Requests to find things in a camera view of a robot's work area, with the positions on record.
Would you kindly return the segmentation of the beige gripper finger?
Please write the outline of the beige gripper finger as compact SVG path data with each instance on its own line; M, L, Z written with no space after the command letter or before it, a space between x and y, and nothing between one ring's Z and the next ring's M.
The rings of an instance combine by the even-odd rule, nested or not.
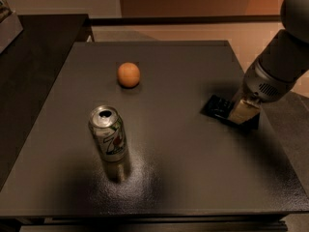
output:
M228 120L240 125L251 120L259 114L261 104L259 100L253 99L242 91L238 91L232 98L233 108L228 115Z

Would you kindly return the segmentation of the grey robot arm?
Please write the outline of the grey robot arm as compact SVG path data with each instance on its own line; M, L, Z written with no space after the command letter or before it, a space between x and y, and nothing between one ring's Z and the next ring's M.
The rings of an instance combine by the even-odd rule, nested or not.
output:
M238 125L258 115L261 104L277 102L309 70L309 0L284 0L284 26L245 72L228 120Z

